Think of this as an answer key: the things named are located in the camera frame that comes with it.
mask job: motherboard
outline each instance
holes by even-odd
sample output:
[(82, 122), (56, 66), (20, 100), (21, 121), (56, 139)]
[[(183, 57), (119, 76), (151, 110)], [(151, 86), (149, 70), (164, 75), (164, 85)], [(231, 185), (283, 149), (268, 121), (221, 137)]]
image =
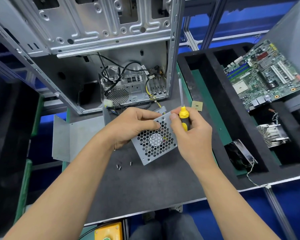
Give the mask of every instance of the motherboard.
[(224, 72), (248, 112), (300, 90), (300, 74), (269, 40), (236, 59)]

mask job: hand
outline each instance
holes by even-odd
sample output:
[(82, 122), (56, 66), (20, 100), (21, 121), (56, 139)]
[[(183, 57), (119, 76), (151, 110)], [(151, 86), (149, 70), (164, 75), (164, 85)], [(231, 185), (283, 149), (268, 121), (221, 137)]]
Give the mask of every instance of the hand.
[(159, 129), (160, 124), (153, 120), (160, 116), (160, 113), (150, 110), (129, 107), (107, 124), (102, 129), (102, 132), (109, 138), (113, 148), (116, 150), (128, 143), (141, 131)]
[(194, 108), (187, 107), (191, 122), (190, 130), (185, 131), (178, 116), (180, 107), (171, 111), (171, 127), (176, 134), (181, 156), (194, 169), (197, 166), (216, 165), (212, 156), (212, 127)]

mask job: dark pants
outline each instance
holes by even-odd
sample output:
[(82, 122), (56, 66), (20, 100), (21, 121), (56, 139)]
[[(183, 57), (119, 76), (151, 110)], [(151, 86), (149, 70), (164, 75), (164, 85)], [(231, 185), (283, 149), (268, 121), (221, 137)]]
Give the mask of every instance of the dark pants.
[(153, 219), (139, 226), (129, 240), (203, 240), (192, 217), (176, 210), (169, 212), (162, 225)]

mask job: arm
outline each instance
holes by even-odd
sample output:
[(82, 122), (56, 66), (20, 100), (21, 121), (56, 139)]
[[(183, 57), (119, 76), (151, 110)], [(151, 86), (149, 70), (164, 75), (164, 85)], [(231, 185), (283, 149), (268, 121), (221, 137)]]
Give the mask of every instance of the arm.
[(158, 129), (152, 120), (158, 116), (126, 109), (84, 146), (4, 239), (78, 239), (112, 151), (143, 130)]
[(171, 127), (178, 148), (198, 177), (224, 239), (279, 239), (224, 176), (212, 156), (212, 128), (193, 108), (192, 129), (185, 132), (178, 113), (172, 111)]

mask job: workbench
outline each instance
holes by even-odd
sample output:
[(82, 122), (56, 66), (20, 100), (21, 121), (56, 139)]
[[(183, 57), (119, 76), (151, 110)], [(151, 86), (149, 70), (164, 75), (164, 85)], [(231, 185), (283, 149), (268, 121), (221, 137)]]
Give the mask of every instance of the workbench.
[[(188, 98), (189, 96), (184, 93), (186, 105)], [(173, 82), (171, 97), (160, 101), (160, 104), (165, 106), (168, 112), (180, 106), (177, 79)], [(153, 103), (149, 110), (157, 108), (158, 106)], [(102, 116), (102, 113), (79, 116), (71, 111), (68, 121), (74, 123), (97, 116)], [(121, 170), (118, 170), (117, 164), (121, 166)], [(144, 166), (132, 142), (129, 142), (113, 151), (85, 226), (204, 198), (199, 180), (181, 157), (178, 149)]]

